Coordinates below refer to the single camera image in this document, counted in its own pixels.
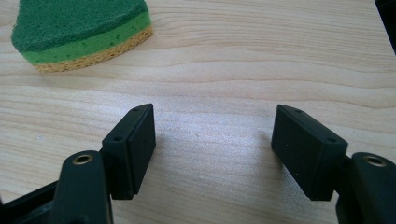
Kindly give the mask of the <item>green and yellow sponge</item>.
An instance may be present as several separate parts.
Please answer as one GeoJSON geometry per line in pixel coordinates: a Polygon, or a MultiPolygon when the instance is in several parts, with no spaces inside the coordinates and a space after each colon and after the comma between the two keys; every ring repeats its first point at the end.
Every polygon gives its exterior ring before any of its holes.
{"type": "Polygon", "coordinates": [[[145,0],[20,0],[11,42],[51,73],[110,60],[152,35],[145,0]]]}

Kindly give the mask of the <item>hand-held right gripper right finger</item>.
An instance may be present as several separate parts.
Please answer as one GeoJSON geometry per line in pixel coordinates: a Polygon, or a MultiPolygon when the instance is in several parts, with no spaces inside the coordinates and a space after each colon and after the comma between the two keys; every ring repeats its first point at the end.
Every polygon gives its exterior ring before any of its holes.
{"type": "Polygon", "coordinates": [[[335,168],[346,155],[347,142],[303,110],[276,107],[271,148],[305,196],[329,201],[335,189],[335,168]]]}

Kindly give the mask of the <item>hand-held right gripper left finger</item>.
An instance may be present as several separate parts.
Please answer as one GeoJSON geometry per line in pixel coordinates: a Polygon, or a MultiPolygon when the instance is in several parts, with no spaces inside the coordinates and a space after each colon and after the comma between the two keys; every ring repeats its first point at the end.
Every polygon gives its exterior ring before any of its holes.
{"type": "Polygon", "coordinates": [[[139,192],[156,147],[153,104],[131,109],[102,141],[101,154],[113,200],[139,192]]]}

